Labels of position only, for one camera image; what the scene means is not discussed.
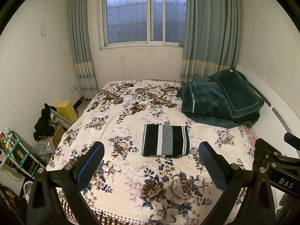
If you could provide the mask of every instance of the window sill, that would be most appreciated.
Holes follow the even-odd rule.
[[[105,46],[101,47],[100,50],[106,50],[106,49],[115,49],[115,48],[123,48],[123,47],[137,47],[137,46],[159,46],[159,47],[177,47],[177,48],[183,48],[182,46],[176,45],[158,45],[158,44],[127,44],[127,45],[113,45],[113,46]]]

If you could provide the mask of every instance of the window pane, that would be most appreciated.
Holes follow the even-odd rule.
[[[151,40],[163,41],[163,0],[150,0]]]
[[[147,40],[146,0],[107,0],[108,43]]]
[[[166,41],[183,42],[186,0],[166,0]]]

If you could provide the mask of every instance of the window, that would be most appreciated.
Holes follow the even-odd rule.
[[[186,0],[101,0],[102,48],[179,46],[185,31]]]

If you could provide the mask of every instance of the floral bedspread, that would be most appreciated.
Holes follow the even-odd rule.
[[[199,225],[222,191],[212,182],[197,153],[207,141],[229,163],[251,170],[253,150],[241,127],[200,124],[181,113],[177,82],[135,80],[110,82],[65,133],[47,170],[75,163],[95,141],[105,155],[86,189],[89,207],[118,224]],[[143,157],[144,124],[187,126],[190,153],[180,158]],[[236,216],[241,190],[227,222]]]

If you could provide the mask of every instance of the window frame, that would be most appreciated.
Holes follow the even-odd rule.
[[[150,0],[147,1],[147,40],[146,41],[129,41],[129,42],[118,42],[108,43],[107,34],[107,0],[97,0],[97,26],[98,26],[98,39],[99,48],[112,49],[121,47],[132,47],[132,46],[171,46],[181,47],[181,42],[166,42],[166,0],[163,0],[163,41],[151,41],[151,8]]]

